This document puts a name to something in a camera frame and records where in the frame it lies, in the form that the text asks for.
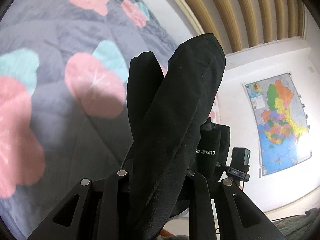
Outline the black tracker with green light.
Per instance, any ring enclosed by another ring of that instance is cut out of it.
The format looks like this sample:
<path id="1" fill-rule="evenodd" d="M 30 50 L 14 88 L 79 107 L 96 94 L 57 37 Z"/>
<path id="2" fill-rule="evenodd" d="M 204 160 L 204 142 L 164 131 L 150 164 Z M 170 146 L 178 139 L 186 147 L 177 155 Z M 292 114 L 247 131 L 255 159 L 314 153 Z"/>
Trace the black tracker with green light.
<path id="1" fill-rule="evenodd" d="M 230 167 L 247 173 L 249 171 L 249 158 L 251 152 L 244 147 L 235 147 L 232 150 Z"/>

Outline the wooden slatted headboard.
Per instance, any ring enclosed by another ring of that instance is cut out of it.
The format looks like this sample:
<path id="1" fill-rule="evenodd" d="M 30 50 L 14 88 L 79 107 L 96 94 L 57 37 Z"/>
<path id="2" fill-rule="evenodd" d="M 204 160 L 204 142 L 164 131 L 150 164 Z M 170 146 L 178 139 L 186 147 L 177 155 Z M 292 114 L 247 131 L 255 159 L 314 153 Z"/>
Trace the wooden slatted headboard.
<path id="1" fill-rule="evenodd" d="M 305 38 L 301 0 L 174 0 L 197 35 L 214 33 L 235 53 L 287 38 Z"/>

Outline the black hooded jacket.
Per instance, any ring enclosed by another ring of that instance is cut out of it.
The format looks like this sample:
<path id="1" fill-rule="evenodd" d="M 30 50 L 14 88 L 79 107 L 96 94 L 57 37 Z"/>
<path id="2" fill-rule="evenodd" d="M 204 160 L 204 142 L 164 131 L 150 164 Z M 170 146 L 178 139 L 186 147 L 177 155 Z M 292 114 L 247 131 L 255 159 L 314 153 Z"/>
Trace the black hooded jacket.
<path id="1" fill-rule="evenodd" d="M 150 51 L 132 58 L 126 100 L 133 143 L 126 159 L 132 161 L 127 220 L 134 239 L 156 239 L 168 221 L 225 65 L 212 33 L 180 44 L 166 73 Z"/>

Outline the colourful wall map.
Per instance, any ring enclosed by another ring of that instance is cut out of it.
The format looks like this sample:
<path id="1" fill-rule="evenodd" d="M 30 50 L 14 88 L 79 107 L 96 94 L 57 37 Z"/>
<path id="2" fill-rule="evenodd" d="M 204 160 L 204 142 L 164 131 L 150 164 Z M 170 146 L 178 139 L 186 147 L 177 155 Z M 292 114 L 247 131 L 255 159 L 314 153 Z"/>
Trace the colourful wall map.
<path id="1" fill-rule="evenodd" d="M 310 127 L 291 74 L 248 83 L 244 88 L 259 136 L 261 176 L 310 159 Z"/>

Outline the grey floral quilt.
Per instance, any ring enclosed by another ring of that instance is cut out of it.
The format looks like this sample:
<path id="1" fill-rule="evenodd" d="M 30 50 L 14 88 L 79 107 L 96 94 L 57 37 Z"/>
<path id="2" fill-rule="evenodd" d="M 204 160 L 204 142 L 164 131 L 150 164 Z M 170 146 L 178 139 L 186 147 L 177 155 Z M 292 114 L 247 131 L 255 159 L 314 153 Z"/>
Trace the grey floral quilt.
<path id="1" fill-rule="evenodd" d="M 16 239 L 121 166 L 131 59 L 166 69 L 189 37 L 173 0 L 1 0 L 1 219 Z"/>

